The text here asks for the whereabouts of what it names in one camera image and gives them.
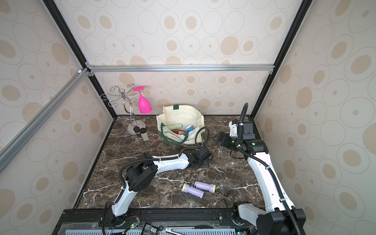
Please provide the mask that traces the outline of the blue flashlight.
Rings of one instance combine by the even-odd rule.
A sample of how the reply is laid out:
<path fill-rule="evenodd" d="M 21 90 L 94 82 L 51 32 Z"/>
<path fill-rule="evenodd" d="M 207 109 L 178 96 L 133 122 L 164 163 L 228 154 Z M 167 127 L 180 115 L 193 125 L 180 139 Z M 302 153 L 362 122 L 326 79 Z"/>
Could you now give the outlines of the blue flashlight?
<path fill-rule="evenodd" d="M 187 130 L 188 132 L 191 132 L 191 131 L 194 130 L 194 127 L 193 127 L 192 125 L 189 125 L 189 126 L 187 126 L 186 130 Z"/>

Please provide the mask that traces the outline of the purple flashlight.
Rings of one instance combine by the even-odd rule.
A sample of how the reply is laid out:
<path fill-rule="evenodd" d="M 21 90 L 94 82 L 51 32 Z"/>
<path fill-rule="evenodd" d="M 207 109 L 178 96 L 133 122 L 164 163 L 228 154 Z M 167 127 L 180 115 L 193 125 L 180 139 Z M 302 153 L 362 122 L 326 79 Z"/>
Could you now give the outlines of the purple flashlight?
<path fill-rule="evenodd" d="M 199 190 L 197 188 L 191 187 L 188 184 L 184 184 L 182 187 L 182 192 L 189 193 L 191 195 L 194 195 L 196 197 L 202 198 L 204 195 L 204 192 L 202 190 Z"/>
<path fill-rule="evenodd" d="M 207 184 L 207 183 L 203 183 L 203 182 L 199 182 L 199 181 L 195 181 L 194 187 L 196 189 L 208 191 L 210 193 L 214 193 L 215 189 L 216 189 L 215 184 Z"/>

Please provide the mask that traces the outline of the red flashlight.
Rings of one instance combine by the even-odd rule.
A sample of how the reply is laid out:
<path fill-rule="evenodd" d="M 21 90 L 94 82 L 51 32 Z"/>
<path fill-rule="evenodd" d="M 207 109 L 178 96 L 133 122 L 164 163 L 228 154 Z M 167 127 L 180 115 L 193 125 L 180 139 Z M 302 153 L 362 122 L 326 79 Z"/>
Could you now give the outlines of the red flashlight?
<path fill-rule="evenodd" d="M 182 135 L 182 134 L 184 134 L 183 131 L 178 130 L 178 129 L 173 130 L 173 132 L 174 132 L 175 134 L 177 134 L 177 135 Z"/>

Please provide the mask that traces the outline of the purple flashlight bottom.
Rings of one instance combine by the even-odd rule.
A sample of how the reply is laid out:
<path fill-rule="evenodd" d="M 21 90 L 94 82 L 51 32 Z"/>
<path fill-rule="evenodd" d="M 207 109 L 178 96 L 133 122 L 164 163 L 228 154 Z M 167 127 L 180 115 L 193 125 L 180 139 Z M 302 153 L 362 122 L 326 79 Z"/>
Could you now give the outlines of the purple flashlight bottom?
<path fill-rule="evenodd" d="M 199 190 L 197 188 L 191 187 L 188 184 L 184 184 L 182 187 L 182 192 L 189 193 L 191 195 L 194 195 L 196 197 L 202 198 L 204 195 L 204 192 L 202 190 Z"/>

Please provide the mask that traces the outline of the green flashlight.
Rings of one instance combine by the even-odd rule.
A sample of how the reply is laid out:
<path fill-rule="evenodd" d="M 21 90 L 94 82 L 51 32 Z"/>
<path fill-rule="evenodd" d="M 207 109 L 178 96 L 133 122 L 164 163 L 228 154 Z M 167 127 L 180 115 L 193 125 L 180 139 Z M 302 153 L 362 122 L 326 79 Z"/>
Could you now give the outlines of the green flashlight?
<path fill-rule="evenodd" d="M 182 123 L 169 124 L 169 125 L 166 125 L 166 127 L 169 130 L 181 130 L 183 128 L 183 124 Z"/>

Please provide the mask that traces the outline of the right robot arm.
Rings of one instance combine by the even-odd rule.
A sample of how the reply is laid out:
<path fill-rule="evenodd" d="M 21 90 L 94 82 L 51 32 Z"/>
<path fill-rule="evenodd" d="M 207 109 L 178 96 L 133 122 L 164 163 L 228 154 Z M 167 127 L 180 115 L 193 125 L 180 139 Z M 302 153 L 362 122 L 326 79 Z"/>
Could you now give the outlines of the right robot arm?
<path fill-rule="evenodd" d="M 230 133 L 220 132 L 214 141 L 216 145 L 243 155 L 257 178 L 264 198 L 264 210 L 250 203 L 241 203 L 235 206 L 236 214 L 255 226 L 260 235 L 303 235 L 305 213 L 295 207 L 285 192 L 266 144 L 257 139 L 254 123 L 245 120 L 247 110 L 246 103 L 240 119 L 229 122 Z"/>

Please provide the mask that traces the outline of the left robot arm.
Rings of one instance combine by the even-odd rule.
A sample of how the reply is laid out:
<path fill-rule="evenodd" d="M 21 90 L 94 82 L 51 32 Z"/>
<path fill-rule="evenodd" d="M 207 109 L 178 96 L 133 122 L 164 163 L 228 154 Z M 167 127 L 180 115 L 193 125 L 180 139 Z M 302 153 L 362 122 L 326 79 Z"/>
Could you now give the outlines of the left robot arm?
<path fill-rule="evenodd" d="M 209 129 L 202 127 L 195 135 L 193 147 L 184 148 L 175 155 L 162 157 L 145 152 L 136 160 L 123 165 L 118 172 L 122 183 L 120 192 L 114 202 L 106 202 L 103 210 L 102 232 L 105 233 L 105 221 L 109 212 L 112 212 L 114 218 L 126 214 L 137 193 L 146 189 L 157 174 L 180 169 L 207 168 L 213 158 L 206 147 L 209 137 Z"/>

